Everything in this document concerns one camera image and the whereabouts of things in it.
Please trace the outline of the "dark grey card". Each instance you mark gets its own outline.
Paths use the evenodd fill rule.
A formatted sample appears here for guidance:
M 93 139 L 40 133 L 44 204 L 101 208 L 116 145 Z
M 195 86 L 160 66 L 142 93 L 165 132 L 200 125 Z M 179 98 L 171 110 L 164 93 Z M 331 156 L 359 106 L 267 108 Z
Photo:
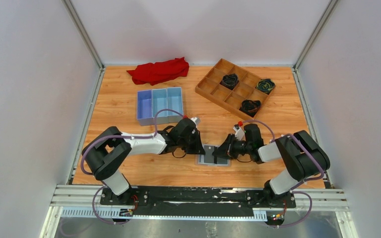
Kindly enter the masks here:
M 218 165 L 218 166 L 228 166 L 229 165 L 229 160 L 218 158 L 216 160 L 215 164 Z

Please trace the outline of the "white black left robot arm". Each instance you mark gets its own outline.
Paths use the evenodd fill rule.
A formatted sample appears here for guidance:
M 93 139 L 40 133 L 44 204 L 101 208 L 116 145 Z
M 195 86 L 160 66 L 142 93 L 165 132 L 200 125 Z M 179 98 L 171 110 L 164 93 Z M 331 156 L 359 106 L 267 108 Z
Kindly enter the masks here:
M 140 154 L 174 154 L 177 149 L 186 155 L 204 155 L 197 117 L 182 118 L 175 126 L 168 126 L 152 134 L 130 134 L 115 126 L 107 128 L 88 144 L 82 154 L 96 180 L 102 181 L 113 194 L 125 193 L 130 184 L 119 168 L 128 156 Z

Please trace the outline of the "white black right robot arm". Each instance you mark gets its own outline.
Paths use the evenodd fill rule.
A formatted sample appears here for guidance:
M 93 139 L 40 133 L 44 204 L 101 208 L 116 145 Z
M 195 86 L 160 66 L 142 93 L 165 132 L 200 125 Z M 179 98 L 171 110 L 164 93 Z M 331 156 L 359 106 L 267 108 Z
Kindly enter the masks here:
M 323 149 L 305 131 L 283 135 L 265 144 L 257 124 L 237 125 L 234 134 L 228 134 L 225 141 L 212 155 L 223 159 L 238 159 L 248 155 L 257 164 L 282 159 L 285 169 L 264 184 L 261 201 L 275 202 L 298 188 L 303 182 L 321 179 L 330 168 L 330 160 Z

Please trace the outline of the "grey VIP card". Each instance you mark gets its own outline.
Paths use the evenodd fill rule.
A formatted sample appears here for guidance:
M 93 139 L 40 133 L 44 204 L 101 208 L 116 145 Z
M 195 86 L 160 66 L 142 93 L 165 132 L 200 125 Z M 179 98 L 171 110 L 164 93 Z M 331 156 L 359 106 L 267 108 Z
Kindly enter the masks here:
M 202 165 L 215 165 L 216 159 L 213 156 L 213 152 L 216 147 L 212 145 L 204 145 L 203 148 L 205 150 L 205 154 L 199 156 L 198 163 Z

